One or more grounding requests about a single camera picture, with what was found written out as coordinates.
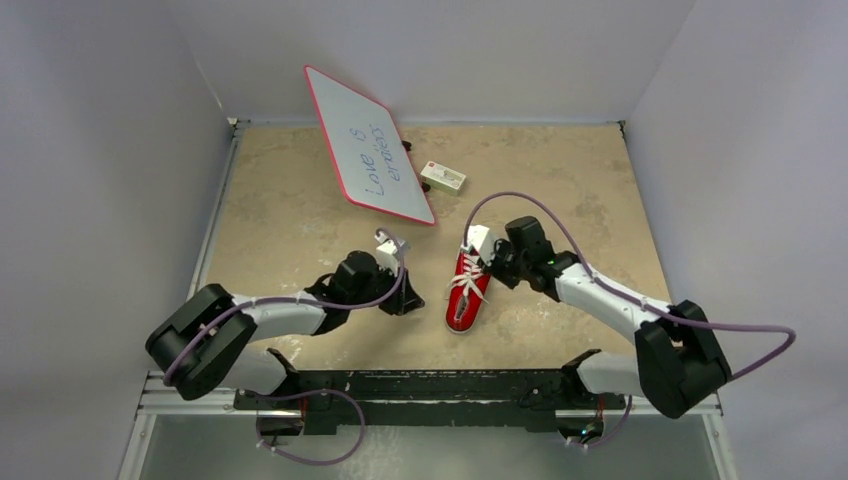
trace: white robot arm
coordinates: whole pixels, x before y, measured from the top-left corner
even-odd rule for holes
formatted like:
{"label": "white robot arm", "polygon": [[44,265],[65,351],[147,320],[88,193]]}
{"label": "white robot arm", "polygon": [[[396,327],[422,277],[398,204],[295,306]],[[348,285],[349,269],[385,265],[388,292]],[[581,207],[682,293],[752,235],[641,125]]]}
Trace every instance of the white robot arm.
{"label": "white robot arm", "polygon": [[[254,299],[230,294],[217,284],[207,285],[150,335],[145,348],[166,371],[166,377],[178,362],[166,382],[186,400],[199,398],[218,386],[271,394],[296,370],[273,349],[245,348],[250,343],[283,335],[330,332],[343,325],[350,313],[332,304],[370,302],[390,315],[403,315],[424,306],[409,282],[409,272],[405,268],[401,271],[406,242],[398,239],[396,245],[382,234],[376,239],[379,245],[373,256],[351,252],[335,273],[323,275],[311,287],[287,298]],[[398,276],[403,278],[395,292],[375,303],[398,282]],[[204,325],[235,306],[244,308],[178,360]]]}
{"label": "white robot arm", "polygon": [[[587,268],[572,252],[554,252],[534,217],[519,218],[505,228],[508,240],[482,225],[468,231],[464,248],[480,255],[485,272],[509,288],[527,281],[533,290],[583,310],[636,346],[636,357],[590,350],[572,361],[586,391],[646,397],[666,416],[678,418],[729,381],[730,368],[711,331],[675,325],[645,308],[706,322],[696,304],[648,298]],[[640,299],[641,305],[609,287]]]}

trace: floor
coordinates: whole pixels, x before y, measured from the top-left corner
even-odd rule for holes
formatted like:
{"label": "floor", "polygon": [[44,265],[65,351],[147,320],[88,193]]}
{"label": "floor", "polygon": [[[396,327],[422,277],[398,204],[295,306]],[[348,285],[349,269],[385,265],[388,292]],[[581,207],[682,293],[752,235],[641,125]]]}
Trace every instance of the floor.
{"label": "floor", "polygon": [[[410,126],[416,171],[436,161],[468,175],[459,197],[428,193],[433,227],[357,207],[343,197],[319,128],[253,127],[243,137],[214,243],[207,283],[250,296],[296,293],[335,270],[352,250],[373,252],[385,226],[405,238],[410,279],[427,306],[402,317],[357,311],[319,337],[273,345],[298,368],[559,367],[589,348],[632,351],[628,341],[581,311],[526,285],[493,284],[474,328],[445,327],[445,286],[453,275],[462,225],[477,201],[501,190],[532,194],[568,226],[590,262],[611,278],[656,298],[665,281],[618,125]],[[570,249],[554,224],[520,199],[497,199],[475,223],[502,226],[534,215],[558,250]]]}

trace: white backdrop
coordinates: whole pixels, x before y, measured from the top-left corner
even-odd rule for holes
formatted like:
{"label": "white backdrop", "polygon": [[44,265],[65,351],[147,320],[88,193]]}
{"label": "white backdrop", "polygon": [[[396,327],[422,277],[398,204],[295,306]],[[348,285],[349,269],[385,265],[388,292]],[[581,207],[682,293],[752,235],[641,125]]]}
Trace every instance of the white backdrop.
{"label": "white backdrop", "polygon": [[617,121],[694,0],[170,0],[229,116],[313,121],[302,67],[402,120]]}
{"label": "white backdrop", "polygon": [[0,477],[112,479],[229,146],[162,0],[0,0]]}
{"label": "white backdrop", "polygon": [[[722,390],[742,478],[848,471],[848,2],[698,0],[631,118],[676,299],[798,342]],[[739,368],[780,340],[723,335]]]}

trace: purple cable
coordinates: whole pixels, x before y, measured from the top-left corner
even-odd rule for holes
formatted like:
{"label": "purple cable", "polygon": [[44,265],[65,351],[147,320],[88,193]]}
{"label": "purple cable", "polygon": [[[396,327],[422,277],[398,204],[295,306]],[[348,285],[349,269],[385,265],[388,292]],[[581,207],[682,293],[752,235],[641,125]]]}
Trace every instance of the purple cable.
{"label": "purple cable", "polygon": [[[568,243],[570,243],[571,247],[574,249],[574,253],[577,255],[577,258],[580,260],[580,264],[583,266],[583,269],[586,271],[586,274],[588,274],[590,277],[594,277],[594,272],[592,271],[592,268],[589,266],[589,262],[586,260],[586,257],[583,255],[583,252],[580,250],[580,247],[577,246],[577,242],[574,240],[574,237],[571,236],[571,233],[568,231],[567,228],[565,228],[565,225],[563,225],[563,223],[559,219],[559,217],[557,217],[556,214],[550,208],[546,207],[542,202],[540,202],[539,200],[537,200],[536,198],[534,198],[530,195],[527,195],[526,193],[511,192],[511,191],[498,192],[498,193],[493,193],[493,194],[485,197],[483,200],[480,200],[480,202],[477,203],[477,205],[475,205],[473,209],[471,209],[471,213],[468,215],[468,219],[465,221],[465,230],[463,231],[463,235],[462,235],[463,240],[468,238],[468,230],[471,228],[471,222],[473,221],[474,216],[477,215],[477,212],[480,210],[480,208],[484,204],[488,203],[490,200],[493,200],[493,199],[498,198],[498,197],[519,197],[519,198],[523,198],[523,199],[535,204],[537,207],[541,208],[551,218],[551,220],[553,220],[554,223],[556,223],[557,227],[559,227],[560,231],[562,231],[563,235],[565,235],[565,238],[568,239]],[[615,287],[609,285],[608,283],[604,282],[601,278],[595,278],[594,281],[598,285],[600,285],[600,287],[603,288],[604,290],[612,293],[613,295],[615,295],[619,298],[622,298],[622,299],[632,303],[635,306],[642,308],[641,299],[636,298],[633,295],[630,295],[626,292],[622,292],[621,290],[618,290],[617,288],[615,288]],[[705,329],[705,330],[723,330],[723,331],[728,331],[728,332],[745,332],[745,333],[756,332],[756,333],[784,333],[784,334],[786,334],[786,340],[782,344],[780,344],[777,348],[775,348],[771,352],[764,355],[759,360],[753,362],[752,364],[748,365],[747,367],[745,367],[745,368],[739,370],[738,372],[732,374],[729,381],[738,380],[738,379],[744,377],[745,375],[753,372],[754,370],[762,367],[766,363],[770,362],[772,359],[774,359],[775,357],[777,357],[781,353],[785,352],[786,349],[788,349],[793,343],[795,343],[795,338],[797,336],[795,331],[792,330],[791,328],[780,326],[780,325],[733,325],[733,324],[727,324],[727,323],[706,323],[706,322],[699,322],[699,321],[695,321],[695,320],[689,320],[689,319],[686,319],[686,318],[677,317],[677,316],[672,315],[668,312],[664,312],[664,311],[654,307],[653,305],[645,305],[644,308],[647,311],[654,313],[654,314],[656,314],[656,315],[658,315],[662,318],[665,318],[667,320],[670,320],[674,323],[686,325],[688,327],[693,327],[693,328],[701,328],[701,329]],[[606,443],[606,441],[612,435],[617,433],[619,431],[620,427],[624,424],[624,421],[629,416],[630,409],[631,409],[631,402],[628,401],[627,402],[627,409],[624,412],[624,416],[621,417],[621,420],[618,422],[616,427],[608,435],[605,435],[604,438],[602,438],[600,441],[595,442],[593,444],[593,446],[598,446],[600,444]]]}
{"label": "purple cable", "polygon": [[[384,228],[378,228],[377,233],[385,234],[387,237],[389,237],[389,239],[392,242],[394,242],[395,245],[400,245],[400,242],[398,241],[397,237],[395,237],[388,230],[386,230]],[[171,363],[171,365],[168,367],[168,370],[165,371],[165,376],[162,378],[162,382],[166,386],[170,387],[171,386],[171,379],[174,376],[174,373],[177,371],[177,368],[180,366],[180,364],[183,362],[183,360],[185,360],[186,357],[195,348],[197,348],[197,345],[203,340],[203,338],[205,338],[206,335],[208,335],[209,332],[213,328],[220,325],[224,320],[230,318],[236,312],[240,312],[241,310],[244,310],[245,308],[250,308],[250,307],[254,307],[254,306],[261,306],[261,305],[268,305],[268,304],[271,304],[271,303],[298,303],[298,304],[303,304],[303,305],[312,305],[314,307],[334,308],[336,310],[359,310],[359,309],[362,309],[362,308],[375,307],[375,306],[383,303],[385,300],[387,300],[389,297],[391,297],[395,293],[395,291],[397,291],[398,288],[400,288],[400,285],[403,282],[403,276],[405,274],[404,259],[403,259],[403,253],[401,253],[401,250],[400,250],[399,247],[398,247],[398,253],[399,253],[399,255],[398,255],[398,257],[399,257],[398,276],[397,276],[397,279],[395,279],[394,285],[392,285],[392,288],[390,288],[389,291],[385,293],[385,295],[383,295],[382,297],[380,297],[376,300],[372,300],[372,301],[367,302],[367,303],[363,303],[363,304],[360,304],[360,305],[342,305],[340,303],[323,302],[321,300],[312,300],[312,299],[309,299],[309,298],[297,299],[295,297],[264,297],[264,298],[256,299],[255,302],[244,302],[244,303],[241,303],[241,304],[236,305],[234,307],[228,308],[227,310],[224,311],[224,313],[218,315],[217,317],[215,317],[214,320],[209,322],[209,325],[206,325],[205,327],[203,327],[203,329],[201,329],[197,333],[197,335],[195,335],[194,338],[192,338],[191,341],[188,342],[188,345],[186,345],[185,348],[183,348],[183,350],[180,352],[180,354],[177,355],[177,358],[175,358],[174,361]]]}
{"label": "purple cable", "polygon": [[[394,242],[395,245],[400,245],[400,241],[398,241],[397,237],[395,237],[390,231],[388,231],[384,228],[378,228],[377,233],[385,234],[387,237],[389,237],[389,239],[392,242]],[[362,308],[374,307],[374,306],[377,306],[377,305],[383,303],[385,300],[387,300],[389,297],[391,297],[397,291],[398,288],[400,288],[400,285],[403,282],[403,277],[406,274],[403,253],[400,250],[400,248],[398,248],[398,252],[399,252],[399,255],[398,255],[398,257],[399,257],[399,259],[398,259],[398,275],[397,275],[397,278],[395,279],[394,285],[392,285],[392,288],[390,288],[389,291],[386,292],[382,297],[380,297],[376,300],[372,300],[372,301],[367,302],[367,303],[362,303],[362,304],[359,304],[359,305],[342,305],[342,304],[339,304],[339,303],[323,302],[323,301],[320,301],[320,300],[311,300],[311,299],[308,299],[308,298],[298,299],[298,298],[294,298],[294,297],[265,297],[265,298],[257,299],[255,302],[244,302],[244,303],[241,303],[241,304],[236,305],[234,307],[228,308],[223,313],[221,313],[220,315],[215,317],[215,319],[213,319],[211,322],[209,322],[209,325],[206,325],[205,327],[203,327],[203,329],[201,329],[197,333],[197,335],[195,335],[194,338],[192,338],[191,341],[188,342],[188,345],[186,345],[185,348],[183,348],[183,350],[180,352],[180,354],[177,355],[177,358],[175,358],[173,363],[171,363],[171,365],[168,367],[168,370],[165,371],[165,375],[162,378],[162,382],[167,386],[171,386],[171,379],[174,375],[174,372],[177,371],[177,368],[183,362],[183,360],[185,360],[185,358],[195,348],[197,348],[197,345],[203,340],[203,338],[206,337],[206,335],[208,335],[209,332],[213,328],[220,325],[223,321],[230,318],[236,312],[239,312],[239,311],[241,311],[245,308],[250,308],[250,307],[260,306],[260,305],[268,305],[268,304],[271,304],[271,303],[298,303],[298,304],[304,304],[304,305],[312,305],[312,306],[315,306],[315,307],[334,308],[334,309],[337,309],[337,310],[359,310],[359,309],[362,309]],[[353,407],[356,409],[357,415],[359,415],[359,421],[360,421],[360,425],[361,425],[361,428],[359,430],[359,438],[357,439],[356,443],[353,445],[353,447],[351,447],[351,449],[347,453],[345,453],[344,455],[342,455],[338,458],[332,459],[332,460],[311,460],[311,459],[308,459],[308,458],[303,458],[303,457],[299,457],[297,455],[293,455],[293,454],[290,454],[290,453],[283,452],[282,450],[277,450],[276,448],[271,447],[267,443],[263,442],[263,444],[266,446],[266,448],[268,448],[268,450],[270,450],[274,453],[278,453],[278,454],[280,454],[280,455],[282,455],[282,456],[284,456],[284,457],[286,457],[290,460],[294,460],[296,462],[300,462],[300,463],[303,463],[303,464],[306,464],[306,465],[319,465],[319,466],[320,465],[334,465],[334,464],[339,463],[339,462],[341,462],[341,461],[343,461],[347,458],[350,458],[350,456],[353,455],[356,452],[356,450],[362,444],[362,440],[365,438],[365,415],[362,413],[362,408],[356,403],[356,400],[354,400],[352,397],[350,397],[349,395],[347,395],[344,392],[340,392],[340,391],[337,391],[337,390],[312,390],[312,391],[309,391],[309,392],[299,393],[297,395],[290,395],[290,396],[287,396],[287,397],[265,397],[264,395],[260,395],[260,397],[267,398],[269,400],[295,400],[295,399],[298,399],[298,398],[309,397],[309,396],[312,396],[312,395],[318,395],[318,394],[323,394],[323,393],[328,393],[330,395],[335,395],[335,396],[344,398],[345,400],[347,400],[348,402],[350,402],[353,405]]]}
{"label": "purple cable", "polygon": [[356,400],[354,400],[353,397],[351,397],[350,395],[348,395],[344,392],[341,392],[339,390],[329,390],[329,389],[310,390],[308,392],[298,393],[298,394],[295,394],[295,395],[287,395],[285,397],[266,397],[264,395],[260,395],[260,396],[262,398],[266,399],[266,400],[282,402],[282,401],[297,400],[297,399],[300,399],[300,398],[311,397],[311,396],[314,396],[314,395],[322,395],[322,394],[329,394],[329,395],[335,395],[337,397],[341,397],[341,398],[347,400],[348,402],[350,402],[350,404],[353,405],[353,408],[356,409],[356,415],[359,416],[359,425],[360,425],[359,436],[356,438],[356,442],[353,444],[353,446],[350,448],[350,450],[348,450],[346,453],[344,453],[344,454],[342,454],[342,455],[340,455],[336,458],[333,458],[331,460],[312,460],[312,459],[309,459],[309,458],[299,457],[297,455],[288,453],[286,451],[278,449],[277,447],[269,445],[268,442],[266,442],[265,439],[262,438],[262,431],[259,428],[259,419],[258,418],[256,419],[256,436],[257,436],[257,438],[259,438],[259,444],[257,444],[257,447],[259,447],[259,446],[264,447],[266,450],[268,450],[272,453],[276,453],[277,455],[280,455],[282,457],[288,458],[289,460],[294,460],[295,462],[299,462],[299,463],[302,463],[304,465],[312,465],[312,466],[315,466],[315,467],[327,467],[327,466],[330,466],[330,465],[335,465],[337,463],[341,463],[341,462],[347,460],[348,458],[350,458],[351,455],[353,455],[356,452],[356,450],[359,449],[359,446],[362,445],[362,441],[365,439],[365,413],[362,412],[362,407],[360,407],[359,404],[356,403]]}

